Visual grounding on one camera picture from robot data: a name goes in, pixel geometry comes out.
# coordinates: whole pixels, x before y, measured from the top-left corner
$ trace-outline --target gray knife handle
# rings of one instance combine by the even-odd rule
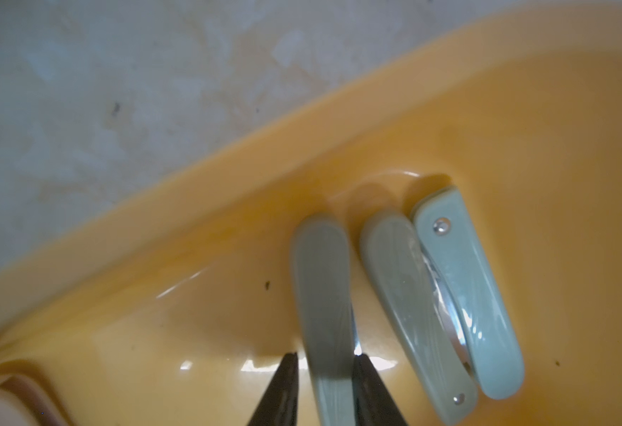
[[[320,421],[323,426],[354,426],[354,333],[346,233],[332,218],[310,217],[297,229],[291,258]]]
[[[420,383],[447,425],[477,404],[477,386],[434,309],[431,277],[410,221],[396,211],[371,217],[360,235],[367,274]]]

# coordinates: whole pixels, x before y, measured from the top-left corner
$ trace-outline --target metal rivet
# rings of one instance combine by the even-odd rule
[[[465,394],[464,393],[460,393],[458,396],[453,397],[452,401],[455,403],[455,405],[460,405],[465,401]]]
[[[445,235],[448,234],[451,230],[451,221],[448,220],[448,217],[439,217],[434,222],[434,233],[437,235]]]

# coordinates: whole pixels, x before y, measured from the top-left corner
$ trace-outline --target orange plastic basin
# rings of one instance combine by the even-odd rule
[[[622,425],[622,6],[516,10],[270,125],[0,273],[0,374],[77,425],[243,425],[302,350],[288,251],[456,184],[523,351],[464,425]],[[355,256],[363,350],[439,424]],[[299,424],[318,423],[301,370]]]

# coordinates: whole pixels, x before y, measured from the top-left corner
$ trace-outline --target pale green knife handle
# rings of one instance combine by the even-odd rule
[[[323,426],[354,426],[348,238],[332,218],[310,217],[297,229],[291,257],[297,311],[320,421]]]
[[[447,425],[477,404],[477,386],[460,362],[434,310],[434,292],[420,242],[409,220],[395,211],[371,217],[360,253],[375,293],[436,413]]]
[[[447,230],[436,233],[441,219]],[[481,391],[493,399],[511,397],[523,383],[523,357],[460,191],[450,186],[426,198],[415,207],[412,221],[464,318],[461,326]]]

